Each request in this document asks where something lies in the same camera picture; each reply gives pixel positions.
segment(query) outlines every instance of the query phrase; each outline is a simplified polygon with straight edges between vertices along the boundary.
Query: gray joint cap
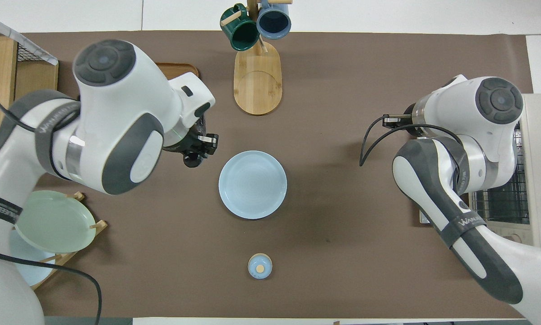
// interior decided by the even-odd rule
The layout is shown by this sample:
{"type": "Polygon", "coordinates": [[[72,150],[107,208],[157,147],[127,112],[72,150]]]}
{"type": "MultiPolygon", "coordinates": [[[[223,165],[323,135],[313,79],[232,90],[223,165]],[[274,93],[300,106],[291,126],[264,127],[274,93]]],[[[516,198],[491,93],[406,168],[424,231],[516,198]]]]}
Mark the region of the gray joint cap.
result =
{"type": "Polygon", "coordinates": [[[74,73],[81,82],[94,87],[122,80],[134,68],[132,44],[109,39],[88,46],[74,61],[74,73]]]}
{"type": "Polygon", "coordinates": [[[475,95],[479,112],[495,124],[509,124],[523,110],[521,92],[512,83],[501,78],[487,78],[481,82],[475,95]]]}

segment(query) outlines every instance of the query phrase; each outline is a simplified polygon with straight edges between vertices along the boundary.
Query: plate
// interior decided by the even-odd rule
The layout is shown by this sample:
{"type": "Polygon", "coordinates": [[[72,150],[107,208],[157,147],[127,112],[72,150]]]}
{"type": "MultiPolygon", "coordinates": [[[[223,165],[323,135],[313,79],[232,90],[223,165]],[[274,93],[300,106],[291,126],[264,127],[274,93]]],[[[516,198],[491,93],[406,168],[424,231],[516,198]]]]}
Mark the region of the plate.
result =
{"type": "Polygon", "coordinates": [[[282,204],[287,195],[287,175],[270,154],[255,150],[241,152],[224,165],[218,190],[233,214],[260,219],[282,204]]]}
{"type": "Polygon", "coordinates": [[[72,253],[87,247],[96,235],[92,214],[82,203],[55,191],[35,191],[16,224],[23,240],[49,253],[72,253]]]}
{"type": "MultiPolygon", "coordinates": [[[[47,251],[40,251],[32,245],[29,245],[29,243],[21,238],[17,230],[12,230],[10,233],[10,251],[13,257],[30,261],[41,261],[54,255],[52,253],[48,253],[47,251]]],[[[16,268],[28,286],[33,286],[34,284],[42,282],[53,271],[51,268],[35,267],[18,263],[14,264],[16,264],[16,268]]]]}

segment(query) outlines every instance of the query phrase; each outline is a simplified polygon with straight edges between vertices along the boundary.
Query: wooden mug tree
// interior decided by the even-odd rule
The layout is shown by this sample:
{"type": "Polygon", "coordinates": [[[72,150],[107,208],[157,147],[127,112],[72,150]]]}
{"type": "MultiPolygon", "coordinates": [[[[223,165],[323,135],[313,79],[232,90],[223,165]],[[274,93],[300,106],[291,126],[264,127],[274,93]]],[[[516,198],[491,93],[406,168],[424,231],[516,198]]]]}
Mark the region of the wooden mug tree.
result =
{"type": "MultiPolygon", "coordinates": [[[[258,19],[260,0],[248,0],[248,16],[258,19]]],[[[292,4],[292,0],[268,0],[269,4],[292,4]]],[[[220,22],[235,20],[240,12],[220,22]]],[[[264,115],[275,109],[282,99],[282,68],[274,46],[262,37],[250,49],[239,51],[235,59],[234,97],[239,107],[252,115],[264,115]]]]}

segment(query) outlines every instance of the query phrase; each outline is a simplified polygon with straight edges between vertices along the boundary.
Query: small blue lid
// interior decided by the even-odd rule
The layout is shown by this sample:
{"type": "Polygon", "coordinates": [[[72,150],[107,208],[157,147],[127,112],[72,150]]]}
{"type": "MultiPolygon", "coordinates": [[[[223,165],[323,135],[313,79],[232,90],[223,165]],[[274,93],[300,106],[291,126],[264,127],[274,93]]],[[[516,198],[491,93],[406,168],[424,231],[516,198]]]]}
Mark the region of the small blue lid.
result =
{"type": "Polygon", "coordinates": [[[272,272],[272,261],[263,253],[254,254],[248,261],[248,272],[254,279],[266,279],[272,272]]]}

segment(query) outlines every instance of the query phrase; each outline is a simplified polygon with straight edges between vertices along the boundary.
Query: blue mug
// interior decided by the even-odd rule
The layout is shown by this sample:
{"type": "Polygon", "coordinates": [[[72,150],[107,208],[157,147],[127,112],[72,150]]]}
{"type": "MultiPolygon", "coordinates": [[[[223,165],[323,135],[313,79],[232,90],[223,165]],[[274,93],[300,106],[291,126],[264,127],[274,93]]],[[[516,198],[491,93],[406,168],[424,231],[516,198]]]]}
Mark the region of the blue mug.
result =
{"type": "Polygon", "coordinates": [[[285,37],[291,30],[288,5],[269,4],[268,0],[262,0],[262,8],[258,12],[256,28],[260,35],[267,39],[285,37]]]}

